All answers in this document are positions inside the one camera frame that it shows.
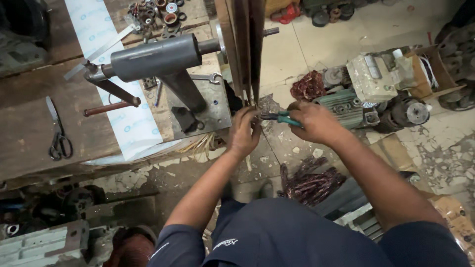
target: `hand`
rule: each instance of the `hand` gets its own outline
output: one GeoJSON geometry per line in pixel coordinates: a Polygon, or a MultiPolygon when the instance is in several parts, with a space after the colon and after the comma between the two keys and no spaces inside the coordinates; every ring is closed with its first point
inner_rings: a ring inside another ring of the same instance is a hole
{"type": "Polygon", "coordinates": [[[294,125],[289,126],[292,132],[303,140],[331,147],[341,138],[351,134],[330,111],[320,105],[298,102],[293,107],[299,110],[291,110],[290,117],[299,121],[304,128],[294,125]]]}
{"type": "Polygon", "coordinates": [[[249,155],[259,143],[261,125],[251,122],[258,113],[253,107],[248,106],[240,109],[234,115],[226,152],[236,156],[239,160],[243,160],[249,155]]]}

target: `scissors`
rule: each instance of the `scissors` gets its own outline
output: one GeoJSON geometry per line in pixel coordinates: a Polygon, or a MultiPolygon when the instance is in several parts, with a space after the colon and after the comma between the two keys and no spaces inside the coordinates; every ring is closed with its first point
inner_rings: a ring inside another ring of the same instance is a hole
{"type": "Polygon", "coordinates": [[[64,135],[63,126],[61,125],[58,113],[56,112],[55,106],[49,96],[46,97],[46,105],[48,105],[49,112],[53,117],[53,129],[55,130],[53,143],[51,143],[51,147],[48,150],[48,155],[56,162],[62,158],[69,159],[73,155],[73,146],[71,141],[64,135]],[[67,143],[69,147],[68,150],[65,148],[65,143],[67,143]]]}
{"type": "Polygon", "coordinates": [[[278,123],[288,123],[291,125],[303,127],[302,124],[296,120],[289,118],[290,112],[287,110],[279,111],[278,113],[262,114],[260,117],[263,120],[277,120],[278,123]]]}

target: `tiled floor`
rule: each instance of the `tiled floor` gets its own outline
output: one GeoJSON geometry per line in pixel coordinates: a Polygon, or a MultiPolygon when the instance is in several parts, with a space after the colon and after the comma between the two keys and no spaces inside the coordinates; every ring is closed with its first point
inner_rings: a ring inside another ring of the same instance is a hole
{"type": "MultiPolygon", "coordinates": [[[[289,92],[293,82],[310,70],[345,64],[361,52],[414,44],[428,46],[427,32],[431,32],[432,38],[435,38],[461,2],[401,0],[392,7],[375,3],[356,10],[349,21],[340,21],[324,28],[312,26],[310,19],[305,16],[287,25],[267,21],[266,28],[279,27],[280,33],[264,39],[261,103],[266,103],[267,108],[273,111],[287,108],[294,101],[289,92]]],[[[441,108],[437,101],[429,103],[433,109],[428,123],[404,129],[396,135],[434,192],[454,194],[469,205],[468,208],[473,208],[475,110],[456,113],[441,108]]],[[[337,159],[325,146],[299,140],[283,124],[272,122],[263,125],[263,128],[265,136],[262,136],[258,148],[251,154],[252,170],[249,171],[246,163],[242,162],[232,179],[237,198],[241,201],[248,201],[266,179],[271,179],[277,189],[280,183],[278,166],[283,162],[292,172],[292,168],[297,167],[300,160],[311,155],[315,149],[322,149],[330,162],[337,159]]],[[[374,143],[384,137],[374,132],[355,133],[362,135],[363,139],[366,134],[368,140],[364,141],[367,143],[374,143]]],[[[145,167],[137,175],[126,172],[125,175],[92,182],[103,187],[110,185],[106,191],[111,194],[159,191],[163,197],[173,195],[170,199],[161,198],[168,201],[161,204],[162,215],[166,218],[180,197],[212,162],[175,160],[168,165],[145,167]]]]}

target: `logo on shirt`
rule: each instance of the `logo on shirt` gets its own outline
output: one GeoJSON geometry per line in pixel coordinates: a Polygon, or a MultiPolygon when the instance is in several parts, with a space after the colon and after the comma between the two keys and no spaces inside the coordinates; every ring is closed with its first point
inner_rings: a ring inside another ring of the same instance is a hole
{"type": "Polygon", "coordinates": [[[166,247],[168,244],[169,244],[169,242],[167,242],[165,245],[161,246],[161,247],[149,258],[149,260],[150,260],[151,258],[153,258],[153,256],[155,256],[155,254],[157,254],[157,253],[160,251],[160,249],[166,247]]]}
{"type": "Polygon", "coordinates": [[[224,240],[223,242],[220,242],[219,244],[217,244],[213,250],[215,250],[216,248],[219,248],[221,245],[225,245],[225,246],[230,246],[230,245],[234,245],[236,244],[238,240],[236,238],[232,238],[232,239],[228,239],[228,240],[224,240]]]}

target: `shirt sleeve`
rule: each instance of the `shirt sleeve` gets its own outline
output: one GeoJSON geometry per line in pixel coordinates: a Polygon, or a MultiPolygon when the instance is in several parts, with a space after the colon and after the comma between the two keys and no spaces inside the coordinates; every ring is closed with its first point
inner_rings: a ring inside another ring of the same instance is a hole
{"type": "Polygon", "coordinates": [[[395,267],[469,267],[467,255],[444,226],[427,221],[401,224],[379,242],[395,267]]]}
{"type": "Polygon", "coordinates": [[[157,239],[147,267],[200,266],[205,258],[202,234],[189,225],[168,225],[157,239]]]}

